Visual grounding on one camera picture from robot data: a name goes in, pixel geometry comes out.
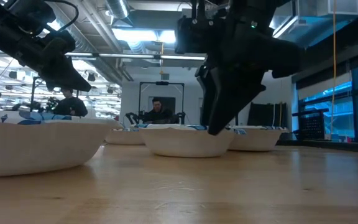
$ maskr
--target white wall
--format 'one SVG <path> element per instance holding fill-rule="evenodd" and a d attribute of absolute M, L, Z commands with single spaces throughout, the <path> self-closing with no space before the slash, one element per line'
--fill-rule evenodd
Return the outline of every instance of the white wall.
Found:
<path fill-rule="evenodd" d="M 260 104 L 275 104 L 280 102 L 286 103 L 288 121 L 287 128 L 292 130 L 292 113 L 294 113 L 294 110 L 298 110 L 298 100 L 295 99 L 295 97 L 297 98 L 297 92 L 295 85 L 292 84 L 291 77 L 274 79 L 272 77 L 272 73 L 267 72 L 262 80 L 262 84 L 266 86 L 266 90 L 260 93 L 254 100 L 252 100 L 252 102 Z M 239 114 L 239 119 L 242 118 L 245 124 L 248 122 L 249 110 L 250 104 L 247 105 Z"/>
<path fill-rule="evenodd" d="M 279 103 L 283 102 L 287 104 L 288 111 L 288 128 L 291 129 L 292 107 L 297 109 L 297 100 L 294 100 L 294 93 L 296 93 L 295 86 L 291 83 L 291 77 L 273 79 L 270 72 L 267 72 L 264 76 L 262 84 L 267 89 L 259 94 L 254 100 L 254 103 Z M 150 85 L 146 87 L 146 84 L 142 85 L 142 98 L 140 99 L 140 109 L 149 110 L 148 102 L 151 96 L 162 97 L 175 97 L 176 98 L 176 112 L 181 111 L 181 93 L 174 86 L 156 86 Z M 186 124 L 199 124 L 200 122 L 200 98 L 203 97 L 203 91 L 195 78 L 193 82 L 187 81 L 185 83 L 185 104 L 184 111 L 187 114 Z M 122 84 L 122 99 L 121 99 L 121 114 L 120 122 L 124 122 L 125 125 L 129 124 L 127 119 L 124 120 L 125 114 L 129 112 L 137 113 L 139 103 L 139 82 L 126 82 Z M 239 124 L 246 125 L 248 121 L 250 104 L 246 106 L 239 113 Z"/>
<path fill-rule="evenodd" d="M 174 85 L 157 86 L 157 85 L 142 85 L 142 94 L 140 99 L 140 109 L 148 111 L 149 98 L 153 96 L 161 97 L 175 97 L 176 99 L 176 113 L 181 112 L 181 98 L 182 94 L 175 88 Z M 203 91 L 198 84 L 185 84 L 185 103 L 184 111 L 187 115 L 186 124 L 198 124 L 200 122 L 199 100 L 203 97 Z M 125 125 L 129 124 L 127 119 L 124 120 L 125 114 L 129 112 L 137 113 L 139 107 L 139 82 L 126 82 L 122 84 L 122 98 L 121 98 L 121 113 L 120 122 Z"/>

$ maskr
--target desk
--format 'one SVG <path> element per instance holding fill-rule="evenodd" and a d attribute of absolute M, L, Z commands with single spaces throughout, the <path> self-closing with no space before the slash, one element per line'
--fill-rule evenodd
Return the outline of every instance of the desk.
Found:
<path fill-rule="evenodd" d="M 83 166 L 0 178 L 0 223 L 358 224 L 358 153 L 181 159 L 106 146 Z"/>

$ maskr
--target man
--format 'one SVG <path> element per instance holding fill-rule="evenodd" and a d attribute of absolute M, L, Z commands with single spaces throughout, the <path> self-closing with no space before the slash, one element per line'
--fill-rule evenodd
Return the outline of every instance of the man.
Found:
<path fill-rule="evenodd" d="M 160 99 L 153 99 L 153 109 L 145 114 L 146 120 L 158 124 L 171 123 L 172 111 L 161 104 Z"/>
<path fill-rule="evenodd" d="M 73 90 L 62 88 L 60 91 L 65 96 L 65 99 L 61 100 L 56 106 L 53 111 L 55 114 L 70 116 L 86 116 L 88 114 L 84 102 L 73 96 Z"/>

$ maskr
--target fluorescent light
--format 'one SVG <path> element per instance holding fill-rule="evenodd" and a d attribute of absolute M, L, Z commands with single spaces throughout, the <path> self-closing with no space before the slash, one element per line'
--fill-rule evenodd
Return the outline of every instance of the fluorescent light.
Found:
<path fill-rule="evenodd" d="M 199 60 L 204 61 L 205 57 L 194 57 L 194 56 L 176 56 L 176 55 L 161 55 L 161 59 L 172 59 L 172 60 Z"/>
<path fill-rule="evenodd" d="M 68 52 L 67 56 L 77 56 L 77 57 L 92 57 L 92 53 L 79 53 L 79 52 Z"/>
<path fill-rule="evenodd" d="M 296 21 L 298 20 L 298 16 L 292 18 L 283 28 L 281 28 L 276 34 L 273 35 L 274 38 L 279 38 L 287 29 L 289 29 Z"/>
<path fill-rule="evenodd" d="M 275 25 L 276 23 L 274 22 L 274 19 L 272 19 L 272 21 L 270 21 L 269 27 L 274 29 Z"/>
<path fill-rule="evenodd" d="M 157 35 L 152 30 L 113 29 L 112 31 L 118 40 L 125 40 L 127 42 L 157 40 Z"/>
<path fill-rule="evenodd" d="M 72 57 L 73 60 L 96 60 L 96 57 Z"/>
<path fill-rule="evenodd" d="M 73 60 L 73 67 L 78 70 L 94 70 L 96 71 L 94 66 L 86 63 L 83 60 Z"/>
<path fill-rule="evenodd" d="M 168 43 L 168 44 L 175 43 L 177 41 L 177 39 L 175 37 L 175 31 L 174 30 L 162 31 L 159 41 L 162 41 L 162 42 L 165 42 L 165 43 Z"/>
<path fill-rule="evenodd" d="M 114 58 L 139 58 L 139 59 L 153 59 L 154 55 L 146 54 L 99 54 L 100 57 L 114 57 Z"/>
<path fill-rule="evenodd" d="M 54 20 L 53 22 L 49 22 L 48 25 L 54 30 L 59 30 L 60 28 L 62 28 L 56 20 Z"/>
<path fill-rule="evenodd" d="M 31 93 L 1 93 L 2 96 L 21 96 L 21 97 L 31 97 Z M 43 94 L 43 93 L 35 93 L 35 97 L 56 97 L 56 98 L 64 98 L 62 94 Z M 117 96 L 111 95 L 111 96 L 98 96 L 98 95 L 90 95 L 90 96 L 78 96 L 82 100 L 90 100 L 90 99 L 115 99 L 119 100 Z"/>

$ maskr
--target bowl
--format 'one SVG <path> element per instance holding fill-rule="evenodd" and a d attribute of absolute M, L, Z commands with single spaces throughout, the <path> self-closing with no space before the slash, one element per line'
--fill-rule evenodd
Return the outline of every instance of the bowl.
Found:
<path fill-rule="evenodd" d="M 0 111 L 0 176 L 81 165 L 93 157 L 110 128 L 94 119 Z"/>
<path fill-rule="evenodd" d="M 138 129 L 112 129 L 106 137 L 109 144 L 143 145 L 144 141 Z"/>
<path fill-rule="evenodd" d="M 136 127 L 152 153 L 172 157 L 221 156 L 236 135 L 225 129 L 212 136 L 206 126 L 200 125 L 138 124 Z"/>
<path fill-rule="evenodd" d="M 274 150 L 282 133 L 288 130 L 271 126 L 231 126 L 233 129 L 244 130 L 247 134 L 237 134 L 230 144 L 230 150 L 260 151 Z"/>

